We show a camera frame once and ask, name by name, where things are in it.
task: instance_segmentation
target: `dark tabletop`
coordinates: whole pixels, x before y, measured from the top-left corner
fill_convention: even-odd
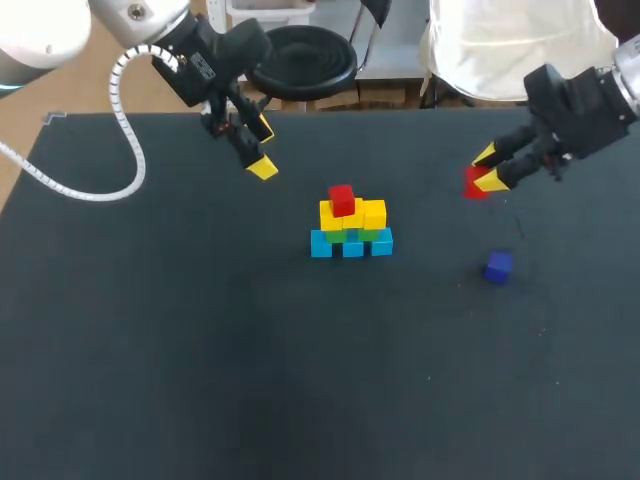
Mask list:
[[[525,119],[273,115],[262,183],[198,116],[134,116],[133,197],[23,175],[0,218],[0,478],[639,478],[640,137],[464,199]],[[89,191],[134,172],[109,115],[55,119],[32,160]],[[392,257],[309,258],[340,183],[387,201]],[[479,270],[501,248],[499,288]]]

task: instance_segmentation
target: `black stool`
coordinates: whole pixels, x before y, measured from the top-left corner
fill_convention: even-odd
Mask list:
[[[292,102],[311,102],[348,90],[358,72],[366,67],[391,6],[391,0],[360,1],[362,5],[349,41],[326,28],[308,25],[290,25],[267,32],[272,53],[247,74],[247,79],[267,97]],[[358,66],[352,44],[365,8],[376,24],[364,61]]]

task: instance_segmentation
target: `yellow block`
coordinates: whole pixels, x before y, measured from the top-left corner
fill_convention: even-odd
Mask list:
[[[364,201],[361,198],[356,198],[356,212],[342,217],[342,228],[364,228]]]
[[[320,230],[323,232],[339,232],[342,230],[342,218],[333,216],[331,204],[328,200],[320,202]]]
[[[387,207],[384,200],[364,202],[364,229],[382,230],[387,228]]]
[[[249,165],[247,167],[251,173],[254,173],[262,180],[267,180],[268,178],[273,177],[276,173],[278,173],[278,168],[273,164],[271,159],[266,155],[262,157],[257,162]]]
[[[480,155],[478,155],[478,157],[473,161],[473,163],[471,165],[477,165],[478,162],[480,162],[481,160],[484,160],[485,158],[487,158],[490,155],[493,155],[494,153],[496,153],[496,143],[495,142],[491,142],[491,144],[484,149],[484,152],[482,152]]]
[[[510,190],[510,188],[500,180],[496,169],[491,170],[484,177],[480,177],[473,183],[475,183],[483,192],[501,192],[503,190]]]
[[[269,129],[269,131],[271,132],[270,136],[268,136],[262,142],[260,142],[260,143],[267,143],[269,140],[273,139],[273,137],[275,137],[276,134],[273,132],[273,128],[271,128],[271,125],[269,125],[269,122],[267,122],[267,119],[264,118],[264,115],[262,115],[262,114],[260,115],[260,120],[262,120],[262,123],[264,123],[264,126],[267,127]]]

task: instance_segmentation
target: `blue block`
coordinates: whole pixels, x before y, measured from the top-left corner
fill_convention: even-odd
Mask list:
[[[311,230],[311,257],[331,258],[333,248],[327,242],[327,235],[322,230]]]
[[[509,252],[492,252],[482,276],[495,285],[505,285],[513,269],[513,256]]]
[[[342,256],[344,258],[364,257],[364,242],[347,240],[342,244]]]
[[[393,235],[390,228],[380,230],[377,242],[371,242],[371,256],[381,257],[393,253]]]

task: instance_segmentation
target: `red cube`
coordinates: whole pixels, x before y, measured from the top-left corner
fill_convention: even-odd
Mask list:
[[[333,216],[348,217],[356,213],[356,197],[351,185],[338,185],[329,189],[329,202]]]
[[[489,194],[487,192],[483,192],[478,188],[478,186],[474,183],[480,177],[484,177],[491,170],[485,167],[469,167],[466,171],[467,177],[467,185],[464,192],[464,196],[466,198],[470,198],[472,200],[482,200],[487,198]]]

